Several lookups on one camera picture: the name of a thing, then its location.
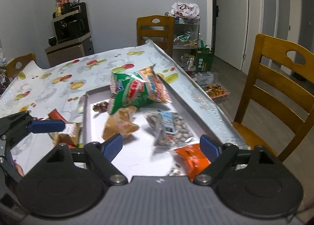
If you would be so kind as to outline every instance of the chair seat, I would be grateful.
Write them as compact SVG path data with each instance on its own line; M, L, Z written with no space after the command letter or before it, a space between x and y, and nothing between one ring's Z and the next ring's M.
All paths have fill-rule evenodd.
M238 131L238 133L244 138L247 145L254 148L255 145L263 145L269 149L275 156L276 152L258 135L256 135L252 130L248 129L246 126L239 124L238 122L232 122L233 127Z

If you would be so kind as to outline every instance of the table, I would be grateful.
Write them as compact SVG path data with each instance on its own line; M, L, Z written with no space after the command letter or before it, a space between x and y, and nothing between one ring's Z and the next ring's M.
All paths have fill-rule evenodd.
M152 41L138 47L90 55L45 70L31 61L0 98L0 117L29 110L32 116L45 118L57 109L66 120L81 122L83 116L76 108L86 91L109 84L111 71L131 73L153 64L155 72L200 115L222 143L248 148L221 109ZM11 152L27 173L53 147L48 134L29 134Z

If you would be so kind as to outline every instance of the white door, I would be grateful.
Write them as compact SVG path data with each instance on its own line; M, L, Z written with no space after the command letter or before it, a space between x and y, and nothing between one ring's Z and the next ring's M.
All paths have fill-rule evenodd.
M215 55L241 70L245 53L249 0L217 0Z

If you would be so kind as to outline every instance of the metal screw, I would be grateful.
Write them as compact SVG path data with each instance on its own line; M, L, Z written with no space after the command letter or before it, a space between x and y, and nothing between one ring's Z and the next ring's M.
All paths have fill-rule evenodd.
M200 174L196 177L196 180L199 181L200 183L209 183L212 180L212 178L207 174Z
M122 183L126 180L126 177L122 174L114 174L110 177L110 180L114 183Z

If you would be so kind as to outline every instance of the wooden chair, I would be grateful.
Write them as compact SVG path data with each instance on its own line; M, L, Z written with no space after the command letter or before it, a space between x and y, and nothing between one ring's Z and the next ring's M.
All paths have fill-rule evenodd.
M293 61L286 55L288 51L296 51L300 53L306 61L305 65L293 63ZM250 147L253 148L255 145L264 145L276 154L263 139L241 124L250 99L271 111L295 133L291 142L278 155L278 158L281 161L284 161L301 143L314 124L314 96L284 75L262 65L260 63L262 56L279 62L294 72L302 75L308 81L314 83L314 54L296 43L271 36L258 34L255 39L249 74L235 120L232 124ZM255 85L256 79L268 83L300 105L309 113L307 119L305 121L302 120L280 100L257 87Z
M154 19L158 19L158 23L153 23ZM137 28L137 41L138 45L145 44L145 39L143 37L150 37L164 40L153 40L159 47L161 47L170 57L172 57L172 47L173 47L173 24L174 17L167 16L148 16L139 17L136 22ZM154 30L152 27L164 27L164 30Z
M34 53L15 58L7 63L7 78L15 78L18 73L22 71L31 60L34 60L36 62L36 57ZM18 62L20 62L22 65L19 68L16 68Z

